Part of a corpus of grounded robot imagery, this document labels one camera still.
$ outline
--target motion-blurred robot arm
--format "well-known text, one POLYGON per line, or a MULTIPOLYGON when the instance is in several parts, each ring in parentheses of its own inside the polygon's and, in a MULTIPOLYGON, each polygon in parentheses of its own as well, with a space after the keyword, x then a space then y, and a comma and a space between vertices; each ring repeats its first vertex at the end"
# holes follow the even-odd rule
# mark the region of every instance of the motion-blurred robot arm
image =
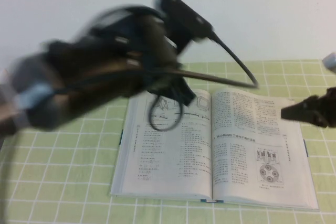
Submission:
MULTIPOLYGON (((117 97, 144 90, 157 95, 151 108, 165 96, 183 110, 195 97, 183 77, 258 86, 198 13, 181 0, 158 0, 156 7, 108 11, 74 42, 54 41, 44 52, 21 59, 9 70, 8 83, 0 86, 0 139, 29 126, 52 130, 117 97), (178 55, 191 41, 205 38, 222 46, 252 83, 182 70, 178 55)), ((151 111, 148 119, 155 128, 151 111)))

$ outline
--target table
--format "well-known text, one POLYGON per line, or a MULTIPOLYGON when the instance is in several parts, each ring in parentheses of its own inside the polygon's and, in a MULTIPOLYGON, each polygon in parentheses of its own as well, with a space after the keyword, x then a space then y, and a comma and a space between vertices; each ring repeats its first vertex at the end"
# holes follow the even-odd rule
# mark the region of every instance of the table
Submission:
MULTIPOLYGON (((254 61, 261 95, 301 101, 325 94, 336 86, 336 75, 320 61, 254 61)), ((231 62, 188 63, 186 68, 245 81, 231 62)), ((212 92, 222 85, 187 80, 191 88, 212 92)), ((302 211, 109 196, 118 153, 126 99, 118 99, 54 132, 25 130, 17 144, 6 141, 0 169, 10 168, 7 195, 8 223, 336 223, 336 130, 302 124, 320 211, 302 211), (9 163, 9 153, 15 151, 9 163)))

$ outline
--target grid line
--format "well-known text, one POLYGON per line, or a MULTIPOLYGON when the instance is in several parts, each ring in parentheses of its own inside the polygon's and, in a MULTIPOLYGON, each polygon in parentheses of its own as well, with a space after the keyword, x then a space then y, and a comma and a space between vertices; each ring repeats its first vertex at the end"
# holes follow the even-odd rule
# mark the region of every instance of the grid line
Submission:
MULTIPOLYGON (((290 99, 298 99, 298 100, 303 100, 304 98, 307 97, 307 94, 312 94, 313 92, 319 92, 321 90, 321 92, 323 91, 323 88, 328 88, 328 83, 332 83, 332 81, 335 82, 336 84, 336 76, 333 73, 328 73, 323 71, 322 69, 322 64, 320 61, 314 61, 314 62, 306 62, 306 61, 273 61, 273 63, 276 63, 276 67, 278 69, 280 69, 280 72, 278 73, 270 73, 271 69, 268 68, 268 66, 270 65, 266 65, 268 63, 266 62, 258 62, 258 66, 260 66, 260 68, 258 69, 258 72, 256 74, 256 77, 263 77, 265 78, 265 83, 262 83, 260 85, 261 89, 263 89, 265 92, 267 92, 267 95, 271 95, 270 91, 275 90, 275 87, 279 87, 281 88, 281 90, 287 90, 288 92, 288 98, 290 99), (297 73, 288 73, 288 69, 285 69, 285 64, 286 67, 290 65, 290 63, 295 63, 296 65, 300 66, 300 71, 297 73), (274 84, 276 82, 272 82, 272 80, 276 80, 276 76, 279 76, 284 78, 284 81, 279 82, 279 84, 274 84), (298 84, 295 84, 294 82, 289 83, 290 80, 304 80, 304 82, 300 81, 298 82, 298 84), (290 91, 295 90, 295 88, 300 88, 300 89, 307 89, 306 94, 300 94, 300 93, 291 93, 290 91)), ((222 70, 219 70, 218 67, 216 67, 215 65, 210 65, 209 63, 202 63, 202 64, 198 64, 198 63, 188 63, 187 64, 187 68, 188 70, 193 70, 194 67, 199 67, 201 66, 202 69, 205 69, 206 67, 206 72, 208 74, 225 74, 224 76, 227 78, 228 76, 228 71, 230 72, 230 74, 233 74, 233 76, 236 74, 237 77, 242 78, 242 74, 244 73, 235 73, 233 71, 233 69, 229 69, 228 67, 230 65, 228 64, 224 64, 224 73, 223 72, 219 72, 222 70)), ((221 84, 216 84, 216 83, 209 83, 208 81, 206 83, 202 83, 202 84, 191 84, 192 88, 201 88, 201 89, 207 89, 209 91, 210 89, 210 85, 212 88, 216 88, 216 87, 222 87, 221 84)), ((64 197, 64 190, 65 187, 67 185, 72 185, 74 188, 76 188, 74 185, 78 185, 81 186, 82 188, 85 188, 84 191, 88 192, 89 188, 91 185, 95 185, 96 187, 99 188, 107 188, 111 185, 110 181, 106 180, 106 176, 105 177, 101 177, 101 178, 95 178, 95 174, 93 174, 94 169, 100 170, 102 172, 104 171, 108 171, 108 170, 112 170, 114 168, 113 163, 111 164, 105 164, 105 163, 99 163, 97 162, 97 158, 98 155, 97 153, 99 152, 104 152, 104 153, 110 153, 110 152, 114 152, 114 151, 118 151, 118 148, 116 146, 112 146, 109 142, 103 142, 102 139, 104 138, 105 140, 108 139, 109 137, 113 137, 113 139, 117 139, 120 136, 120 131, 116 130, 116 128, 112 128, 109 129, 109 132, 105 132, 104 128, 105 128, 105 123, 112 123, 112 122, 116 122, 116 124, 120 124, 124 118, 122 118, 121 115, 121 111, 123 109, 126 109, 126 105, 121 105, 124 104, 124 101, 121 101, 120 103, 118 102, 117 104, 107 104, 104 108, 106 110, 102 110, 99 112, 99 115, 95 115, 95 116, 91 116, 90 115, 85 115, 82 118, 80 118, 80 121, 77 124, 77 130, 74 129, 63 129, 60 128, 58 130, 58 132, 45 132, 43 134, 45 134, 46 138, 48 138, 48 136, 50 134, 55 134, 57 133, 56 136, 56 140, 53 143, 53 146, 34 146, 35 145, 35 141, 36 138, 40 139, 40 136, 38 136, 40 134, 39 131, 35 131, 32 129, 28 129, 28 130, 24 130, 24 133, 28 133, 29 137, 32 138, 32 141, 28 143, 28 145, 30 146, 13 146, 13 144, 11 144, 10 142, 6 143, 6 145, 3 147, 3 150, 9 150, 10 148, 13 149, 16 152, 24 152, 24 153, 28 153, 27 157, 25 158, 20 158, 20 159, 16 159, 13 162, 7 162, 6 160, 6 155, 3 156, 3 162, 0 163, 0 169, 2 169, 2 167, 4 165, 16 165, 18 167, 18 176, 11 178, 10 180, 6 180, 9 183, 11 183, 14 187, 14 191, 12 191, 12 193, 10 194, 10 197, 8 199, 0 199, 0 201, 5 201, 7 204, 7 208, 9 208, 11 206, 11 204, 18 204, 18 203, 23 203, 23 204, 28 204, 29 206, 31 206, 32 208, 29 210, 28 213, 28 217, 25 220, 13 220, 13 218, 11 218, 8 221, 13 221, 13 222, 19 222, 19 223, 30 223, 30 222, 34 222, 34 223, 46 223, 46 224, 50 224, 50 223, 55 223, 56 220, 60 220, 60 222, 57 223, 85 223, 88 221, 87 219, 87 210, 88 209, 86 206, 88 206, 88 204, 97 207, 98 209, 100 208, 99 206, 104 207, 104 209, 106 209, 106 211, 104 212, 104 216, 102 217, 102 221, 101 222, 105 222, 106 224, 108 224, 110 221, 113 221, 114 215, 116 214, 115 211, 113 211, 113 208, 115 206, 118 207, 134 207, 134 213, 133 213, 133 220, 132 217, 131 221, 133 221, 133 223, 138 223, 141 222, 141 218, 142 218, 142 214, 140 214, 139 212, 139 208, 138 207, 145 207, 145 208, 155 208, 157 211, 156 213, 159 213, 160 210, 160 215, 157 216, 159 217, 159 223, 165 223, 165 219, 167 218, 166 215, 163 214, 163 209, 165 210, 165 208, 169 208, 171 210, 176 209, 179 211, 182 210, 183 214, 186 214, 186 223, 191 222, 193 219, 193 214, 195 212, 195 210, 207 210, 207 211, 211 211, 212 213, 212 217, 213 217, 213 224, 219 223, 220 220, 216 220, 216 211, 221 211, 221 210, 227 210, 227 211, 232 211, 235 213, 239 213, 239 221, 241 224, 243 224, 243 218, 244 220, 246 220, 247 216, 249 216, 249 213, 256 213, 257 215, 266 215, 267 216, 267 223, 270 223, 272 221, 272 213, 293 213, 294 214, 294 220, 295 223, 298 224, 299 220, 298 218, 299 215, 307 215, 308 216, 313 216, 315 218, 321 218, 321 222, 322 223, 328 223, 328 218, 330 218, 329 216, 333 216, 336 217, 336 209, 332 209, 331 208, 327 208, 324 209, 322 208, 320 211, 302 211, 302 210, 298 210, 298 209, 273 209, 273 208, 269 208, 269 207, 262 207, 260 209, 255 209, 255 208, 245 208, 245 206, 243 205, 237 205, 237 207, 232 207, 230 205, 228 206, 222 206, 220 204, 214 204, 212 203, 207 204, 207 205, 200 205, 200 206, 194 206, 191 205, 190 201, 186 201, 185 205, 168 205, 165 203, 165 201, 161 200, 160 203, 156 204, 138 204, 138 199, 134 199, 134 201, 114 201, 113 197, 110 197, 109 200, 107 201, 102 201, 102 202, 91 202, 94 200, 91 200, 88 198, 88 194, 84 193, 85 198, 83 199, 79 199, 78 201, 67 201, 65 200, 66 198, 64 197), (113 117, 107 118, 107 115, 111 112, 111 109, 116 109, 118 108, 116 111, 120 111, 119 115, 112 115, 113 117), (99 130, 100 132, 89 132, 89 130, 87 130, 88 128, 86 126, 90 126, 89 124, 97 124, 97 125, 101 125, 103 124, 102 128, 99 130), (96 139, 98 139, 98 144, 97 146, 90 146, 90 147, 79 147, 78 145, 78 141, 80 139, 80 137, 96 137, 96 139), (64 138, 69 138, 69 139, 73 139, 76 140, 71 147, 63 147, 63 146, 59 146, 57 145, 57 140, 61 137, 64 138), (47 162, 46 163, 36 163, 34 160, 30 159, 28 160, 28 158, 31 156, 30 152, 34 151, 34 152, 38 152, 38 153, 43 153, 45 150, 46 153, 50 153, 50 155, 47 157, 47 162), (71 158, 71 162, 70 163, 66 163, 66 164, 62 164, 59 162, 51 162, 54 161, 53 159, 51 159, 51 156, 53 155, 53 152, 57 150, 60 151, 61 150, 70 150, 73 151, 72 157, 70 155, 69 158, 71 158), (74 164, 74 157, 76 155, 76 153, 78 152, 91 152, 93 153, 94 157, 93 157, 93 161, 92 159, 87 163, 87 164, 74 164), (27 165, 29 166, 35 166, 35 167, 39 167, 42 171, 43 171, 43 175, 41 177, 41 179, 36 179, 36 177, 33 178, 33 180, 26 180, 23 176, 22 176, 22 172, 24 171, 24 167, 26 167, 27 165), (58 167, 62 167, 65 170, 67 170, 66 175, 65 175, 65 180, 63 181, 44 181, 44 177, 46 176, 45 173, 47 171, 48 168, 56 168, 58 169, 58 167), (69 173, 71 169, 85 169, 87 171, 89 171, 88 173, 88 180, 80 180, 79 182, 71 182, 69 179, 69 173), (32 198, 29 199, 24 199, 24 198, 20 198, 17 197, 17 195, 15 195, 15 198, 13 198, 12 196, 14 196, 15 191, 17 190, 17 186, 19 183, 29 183, 32 184, 35 188, 37 189, 37 194, 34 195, 32 198), (61 187, 61 191, 62 191, 62 196, 58 199, 58 200, 53 200, 53 199, 47 199, 47 200, 43 200, 39 198, 40 195, 40 191, 41 191, 41 186, 57 186, 57 187, 61 187), (34 209, 36 209, 36 205, 37 203, 42 204, 43 203, 50 203, 50 204, 55 204, 57 205, 57 210, 54 216, 54 220, 52 221, 34 221, 33 219, 35 219, 35 212, 34 209), (63 204, 71 204, 74 206, 77 206, 78 208, 80 208, 80 212, 79 214, 79 219, 64 219, 59 218, 59 216, 61 215, 60 212, 60 207, 64 206, 63 204)), ((301 124, 304 126, 305 130, 309 131, 310 129, 313 130, 312 127, 309 126, 309 124, 307 123, 303 123, 301 124)), ((332 169, 316 169, 314 170, 314 172, 312 173, 312 175, 314 176, 314 180, 317 181, 322 181, 323 179, 325 179, 326 181, 328 181, 328 179, 334 179, 334 177, 336 176, 336 172, 335 172, 335 168, 334 168, 334 163, 336 160, 336 152, 334 149, 332 149, 332 146, 336 146, 336 138, 333 138, 331 136, 330 133, 325 132, 322 129, 318 129, 317 130, 319 132, 318 136, 308 136, 305 138, 306 142, 309 142, 311 146, 323 146, 324 152, 319 152, 319 151, 315 151, 314 153, 312 153, 313 155, 309 155, 309 159, 310 161, 314 160, 314 162, 319 162, 319 160, 323 160, 323 161, 328 161, 328 163, 330 162, 331 165, 329 165, 330 167, 332 167, 332 169)), ((315 188, 317 191, 317 195, 318 197, 322 197, 326 199, 329 199, 328 197, 334 197, 336 196, 336 191, 333 191, 334 187, 316 187, 315 184, 315 188)))

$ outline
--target green checkered tablecloth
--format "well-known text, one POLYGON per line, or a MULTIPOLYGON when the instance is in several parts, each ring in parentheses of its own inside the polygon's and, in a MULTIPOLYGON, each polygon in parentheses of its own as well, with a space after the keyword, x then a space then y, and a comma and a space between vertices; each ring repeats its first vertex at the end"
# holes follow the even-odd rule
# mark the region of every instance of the green checkered tablecloth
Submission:
MULTIPOLYGON (((336 75, 317 60, 255 61, 246 65, 261 95, 300 101, 325 94, 336 75)), ((245 81, 235 63, 189 63, 186 68, 245 81)), ((220 84, 187 80, 191 88, 212 92, 220 84)), ((8 170, 7 223, 230 223, 335 224, 336 130, 302 124, 319 212, 207 204, 194 201, 114 198, 109 195, 127 100, 120 99, 54 132, 25 130, 6 141, 0 169, 8 170)))

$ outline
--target black cable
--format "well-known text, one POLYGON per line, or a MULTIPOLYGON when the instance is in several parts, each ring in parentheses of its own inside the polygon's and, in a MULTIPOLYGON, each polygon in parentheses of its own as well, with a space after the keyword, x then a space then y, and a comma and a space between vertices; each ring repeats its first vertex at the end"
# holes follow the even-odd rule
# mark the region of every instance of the black cable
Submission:
POLYGON ((173 95, 175 96, 175 100, 178 102, 178 106, 180 108, 180 113, 179 113, 179 116, 177 118, 177 120, 175 121, 175 123, 168 127, 168 128, 165 128, 165 129, 159 129, 158 127, 156 127, 156 125, 154 124, 153 122, 153 112, 154 112, 154 109, 156 108, 156 105, 157 103, 160 101, 161 99, 161 96, 160 95, 157 95, 155 100, 153 101, 153 103, 151 104, 151 107, 149 109, 149 112, 148 112, 148 121, 149 121, 149 124, 152 126, 153 129, 155 129, 156 131, 170 131, 174 128, 176 128, 178 126, 178 124, 180 123, 180 121, 182 120, 182 116, 183 116, 183 103, 181 101, 181 95, 180 93, 176 94, 176 90, 175 88, 171 88, 172 90, 172 93, 173 95))
POLYGON ((235 55, 235 53, 232 52, 232 50, 227 45, 225 45, 224 42, 222 42, 222 40, 214 32, 212 32, 209 39, 219 44, 238 63, 238 65, 244 70, 244 72, 247 74, 247 76, 252 81, 253 88, 257 88, 259 86, 257 79, 253 76, 251 71, 242 63, 242 61, 235 55))

